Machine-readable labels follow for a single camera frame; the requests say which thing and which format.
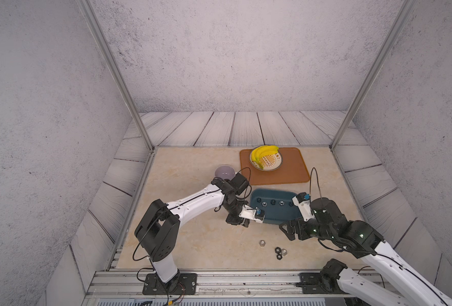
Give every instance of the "brown placemat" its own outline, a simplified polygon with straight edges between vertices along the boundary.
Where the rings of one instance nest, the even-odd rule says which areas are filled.
[[[250,185],[292,184],[309,182],[309,172],[298,148],[280,148],[282,165],[273,171],[255,168],[250,159],[252,149],[240,151],[241,168],[251,169]]]

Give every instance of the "dark teal tray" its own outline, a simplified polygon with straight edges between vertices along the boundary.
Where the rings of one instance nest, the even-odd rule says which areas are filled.
[[[299,208],[292,202],[295,196],[296,194],[291,192],[259,188],[251,193],[250,206],[265,211],[263,223],[281,224],[302,217]],[[271,204],[271,200],[275,200],[275,205]],[[283,206],[279,204],[280,201],[284,201]]]

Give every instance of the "concrete wall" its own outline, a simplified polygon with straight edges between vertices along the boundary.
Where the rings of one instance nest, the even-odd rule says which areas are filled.
[[[0,0],[0,304],[37,303],[130,115],[74,0]]]
[[[401,0],[92,0],[140,112],[345,110]]]
[[[417,4],[355,123],[452,265],[452,0]]]

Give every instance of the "white plate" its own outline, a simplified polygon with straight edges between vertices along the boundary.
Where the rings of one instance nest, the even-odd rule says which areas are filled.
[[[271,155],[263,156],[262,158],[260,158],[260,162],[263,165],[263,169],[261,169],[260,166],[257,164],[257,162],[254,162],[251,160],[251,153],[253,152],[253,150],[251,150],[251,152],[250,152],[249,160],[250,160],[250,163],[258,170],[273,171],[282,165],[282,155],[277,152],[273,155],[271,154]]]

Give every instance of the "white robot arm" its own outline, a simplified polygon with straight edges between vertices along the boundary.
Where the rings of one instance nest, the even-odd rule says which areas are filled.
[[[180,271],[172,250],[178,230],[199,214],[221,205],[229,212],[226,222],[248,227],[250,221],[263,223],[265,212],[248,206],[238,198],[248,186],[241,174],[232,180],[214,179],[204,189],[186,198],[163,203],[156,200],[136,228],[135,236],[146,249],[163,288],[177,287]],[[321,270],[321,288],[326,293],[343,291],[372,306],[452,306],[452,299],[416,272],[384,238],[364,221],[347,221],[335,202],[320,198],[313,202],[300,193],[293,199],[302,217],[279,225],[289,238],[330,240],[345,251],[362,259],[378,271],[403,295],[400,297],[355,273],[342,262],[331,259]]]

